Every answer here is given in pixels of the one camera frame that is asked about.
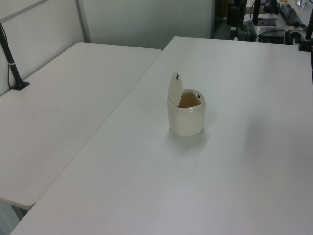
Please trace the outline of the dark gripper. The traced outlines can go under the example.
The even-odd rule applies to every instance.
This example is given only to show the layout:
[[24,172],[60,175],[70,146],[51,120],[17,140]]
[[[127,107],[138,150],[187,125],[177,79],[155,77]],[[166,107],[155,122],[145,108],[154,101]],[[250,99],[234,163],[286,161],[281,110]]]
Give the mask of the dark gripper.
[[[228,25],[237,26],[239,20],[239,8],[232,6],[228,11]],[[234,40],[238,37],[238,27],[231,27],[230,29],[230,39]]]

